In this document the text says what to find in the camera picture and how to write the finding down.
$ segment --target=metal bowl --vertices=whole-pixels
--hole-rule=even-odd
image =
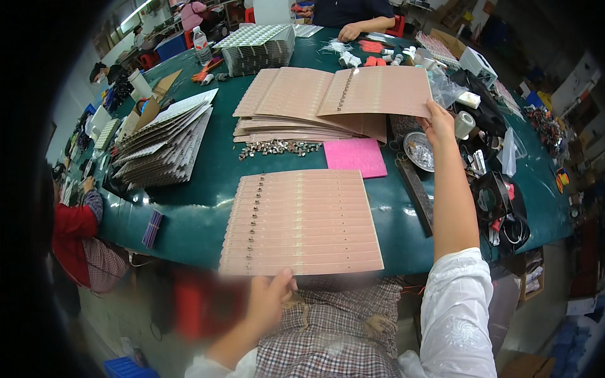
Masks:
[[[421,151],[411,151],[410,144],[414,143],[416,146],[420,146]],[[433,157],[433,147],[427,139],[427,135],[420,131],[412,131],[408,133],[404,138],[403,145],[405,155],[418,167],[424,169],[427,172],[435,172],[435,160]]]

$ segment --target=ceiling light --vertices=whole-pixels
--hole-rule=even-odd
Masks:
[[[132,12],[130,14],[130,16],[126,17],[126,19],[124,21],[122,21],[122,23],[120,24],[120,26],[124,26],[125,23],[128,22],[128,20],[130,20],[132,18],[132,16],[136,15],[141,9],[143,9],[144,6],[146,6],[147,4],[149,4],[151,2],[151,0],[147,0],[145,1],[143,4],[141,4],[141,6],[139,8],[136,8],[134,10],[134,12]]]

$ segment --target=hand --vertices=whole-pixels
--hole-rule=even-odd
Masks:
[[[433,119],[429,120],[422,117],[416,117],[416,120],[420,123],[420,126],[422,126],[433,149],[443,142],[449,142],[450,140],[455,142],[454,118],[451,114],[433,100],[427,100],[427,107],[431,111]]]
[[[355,38],[359,37],[359,34],[362,31],[363,30],[356,22],[352,24],[347,24],[344,26],[344,28],[341,29],[341,32],[338,33],[338,40],[341,42],[352,41]]]
[[[92,176],[88,176],[86,180],[84,180],[84,184],[82,184],[82,188],[84,189],[84,194],[88,193],[88,191],[94,189],[94,178]]]
[[[297,12],[296,14],[304,18],[310,18],[311,16],[313,16],[313,7],[309,7],[308,5],[302,7],[302,11]]]
[[[290,300],[293,289],[298,289],[292,276],[292,269],[286,268],[273,281],[262,276],[252,279],[250,303],[244,322],[260,335],[281,321],[281,304]]]

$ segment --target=white shirt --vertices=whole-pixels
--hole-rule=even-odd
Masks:
[[[136,47],[138,47],[139,50],[141,50],[141,47],[143,46],[144,41],[145,41],[145,34],[139,33],[134,36],[134,45]]]
[[[478,248],[441,257],[428,275],[420,308],[420,357],[408,350],[397,358],[404,378],[496,378],[488,333],[494,288]],[[204,356],[194,358],[185,378],[248,378],[256,372],[257,349],[231,371]]]

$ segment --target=plaid apron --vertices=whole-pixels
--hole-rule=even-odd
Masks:
[[[339,293],[298,290],[258,344],[257,377],[401,377],[394,339],[402,279]]]
[[[82,239],[82,245],[88,265],[90,289],[95,293],[109,293],[128,271],[130,264],[98,239]]]

